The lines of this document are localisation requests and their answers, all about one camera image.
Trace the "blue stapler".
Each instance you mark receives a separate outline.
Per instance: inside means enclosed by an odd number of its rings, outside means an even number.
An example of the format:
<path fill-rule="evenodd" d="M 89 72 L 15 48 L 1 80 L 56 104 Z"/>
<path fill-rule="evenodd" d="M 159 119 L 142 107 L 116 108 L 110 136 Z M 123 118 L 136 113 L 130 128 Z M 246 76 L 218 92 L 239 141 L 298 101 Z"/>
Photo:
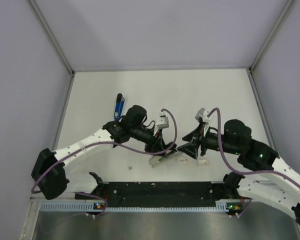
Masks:
<path fill-rule="evenodd" d="M 115 101 L 114 114 L 113 114 L 113 118 L 115 121 L 121 118 L 124 104 L 125 104 L 125 98 L 123 97 L 123 94 L 118 93 Z"/>

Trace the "grey black stapler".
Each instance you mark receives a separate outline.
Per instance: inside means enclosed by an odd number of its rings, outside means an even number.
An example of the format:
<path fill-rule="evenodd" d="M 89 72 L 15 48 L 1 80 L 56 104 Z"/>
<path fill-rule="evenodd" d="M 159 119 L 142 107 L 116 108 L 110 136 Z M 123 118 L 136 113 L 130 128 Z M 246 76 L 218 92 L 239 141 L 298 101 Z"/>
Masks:
<path fill-rule="evenodd" d="M 172 150 L 172 151 L 168 151 L 165 155 L 163 156 L 159 156 L 159 155 L 154 155 L 152 156 L 148 163 L 152 168 L 158 167 L 159 165 L 174 159 L 176 157 L 179 157 L 182 154 L 182 152 L 178 151 L 178 150 Z"/>

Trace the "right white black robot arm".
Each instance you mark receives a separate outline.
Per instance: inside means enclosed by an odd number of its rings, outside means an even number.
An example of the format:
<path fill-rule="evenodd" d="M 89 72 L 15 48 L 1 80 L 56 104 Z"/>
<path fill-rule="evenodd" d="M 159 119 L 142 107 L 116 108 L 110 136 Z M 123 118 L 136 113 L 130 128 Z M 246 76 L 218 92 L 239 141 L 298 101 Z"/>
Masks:
<path fill-rule="evenodd" d="M 300 174 L 267 144 L 252 139 L 252 130 L 237 119 L 224 125 L 224 133 L 213 133 L 206 122 L 183 137 L 186 143 L 178 151 L 193 159 L 207 150 L 237 155 L 237 161 L 249 174 L 270 180 L 278 189 L 251 180 L 243 172 L 232 170 L 223 178 L 223 192 L 229 198 L 243 197 L 282 211 L 300 225 Z"/>

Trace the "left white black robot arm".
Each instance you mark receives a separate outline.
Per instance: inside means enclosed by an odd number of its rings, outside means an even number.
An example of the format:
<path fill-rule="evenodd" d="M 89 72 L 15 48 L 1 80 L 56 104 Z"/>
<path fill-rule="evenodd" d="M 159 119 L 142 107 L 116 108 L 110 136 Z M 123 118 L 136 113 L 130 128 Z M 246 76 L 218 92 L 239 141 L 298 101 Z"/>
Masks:
<path fill-rule="evenodd" d="M 146 118 L 147 111 L 140 105 L 133 105 L 120 119 L 107 122 L 72 145 L 57 150 L 43 149 L 31 172 L 34 180 L 31 193 L 42 193 L 46 200 L 63 193 L 99 198 L 104 187 L 98 183 L 97 175 L 94 172 L 72 174 L 72 171 L 92 156 L 115 147 L 141 155 L 166 157 L 176 148 L 175 140 L 165 143 L 162 136 L 162 130 L 169 127 L 169 120 L 176 124 L 173 114 L 166 108 L 161 109 L 152 128 L 145 126 Z"/>

